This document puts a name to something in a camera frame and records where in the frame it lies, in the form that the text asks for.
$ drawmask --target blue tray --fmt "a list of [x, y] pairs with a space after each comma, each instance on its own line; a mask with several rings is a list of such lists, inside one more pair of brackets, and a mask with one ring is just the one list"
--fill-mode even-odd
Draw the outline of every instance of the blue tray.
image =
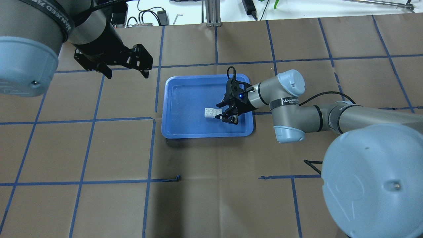
[[[243, 74], [236, 79], [249, 83]], [[248, 136], [253, 132], [253, 113], [238, 117], [238, 125], [205, 118], [204, 108], [217, 108], [226, 92], [226, 75], [177, 76], [166, 81], [162, 134], [166, 138]]]

